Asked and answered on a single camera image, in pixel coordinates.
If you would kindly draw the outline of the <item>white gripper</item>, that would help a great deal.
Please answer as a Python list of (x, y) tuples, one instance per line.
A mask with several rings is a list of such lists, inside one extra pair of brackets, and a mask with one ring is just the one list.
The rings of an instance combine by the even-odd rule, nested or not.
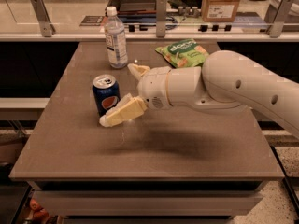
[(150, 109), (169, 109), (167, 98), (167, 76), (171, 69), (167, 66), (150, 69), (145, 65), (129, 63), (127, 65), (135, 79), (140, 80), (137, 85), (139, 96), (126, 94), (99, 119), (103, 127), (114, 127), (130, 119), (142, 116), (147, 107)]

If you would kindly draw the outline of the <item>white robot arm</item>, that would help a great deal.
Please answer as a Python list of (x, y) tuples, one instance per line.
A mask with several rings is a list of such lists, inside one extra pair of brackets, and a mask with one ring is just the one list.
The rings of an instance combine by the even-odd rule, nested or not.
[(150, 68), (131, 63), (128, 68), (138, 80), (138, 95), (127, 94), (108, 110), (99, 119), (104, 127), (138, 118), (149, 108), (187, 106), (228, 114), (248, 106), (299, 137), (299, 84), (239, 53), (219, 50), (196, 67)]

